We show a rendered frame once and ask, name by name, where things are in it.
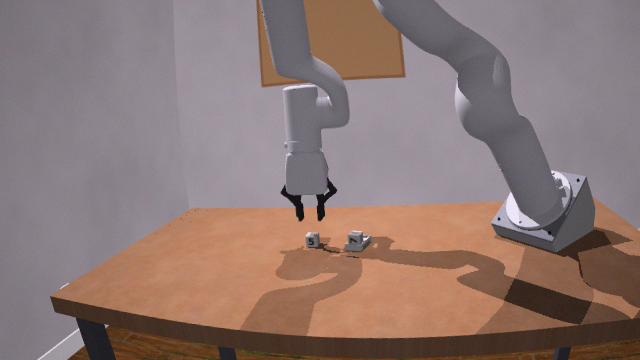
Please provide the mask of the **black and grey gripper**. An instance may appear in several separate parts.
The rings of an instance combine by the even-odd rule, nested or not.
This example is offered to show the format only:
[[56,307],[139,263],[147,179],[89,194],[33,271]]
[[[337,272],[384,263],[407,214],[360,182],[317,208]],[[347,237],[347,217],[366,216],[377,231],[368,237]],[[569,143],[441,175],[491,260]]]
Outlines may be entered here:
[[[321,221],[325,217],[324,203],[333,196],[337,189],[328,177],[328,170],[323,151],[318,149],[310,153],[293,153],[286,155],[286,184],[281,194],[288,198],[296,208],[296,217],[304,219],[302,195],[316,195],[318,200],[317,217]],[[329,192],[325,193],[329,189]],[[287,191],[287,192],[286,192]]]

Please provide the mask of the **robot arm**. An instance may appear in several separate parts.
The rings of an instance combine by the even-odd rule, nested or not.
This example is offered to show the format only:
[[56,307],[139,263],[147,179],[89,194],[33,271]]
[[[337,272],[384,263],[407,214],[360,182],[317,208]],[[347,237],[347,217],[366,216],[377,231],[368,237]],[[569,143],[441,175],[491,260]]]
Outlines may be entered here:
[[[445,60],[457,73],[458,118],[469,135],[488,145],[498,164],[511,191],[506,204],[510,221],[532,230],[557,220],[568,207],[571,188],[562,174],[550,170],[531,122],[517,112],[503,54],[435,0],[373,2],[408,40]],[[349,122],[345,84],[332,67],[311,54],[303,0],[260,0],[260,4],[275,71],[315,84],[329,96],[318,97],[315,85],[283,89],[285,148],[315,152],[322,148],[322,129]]]

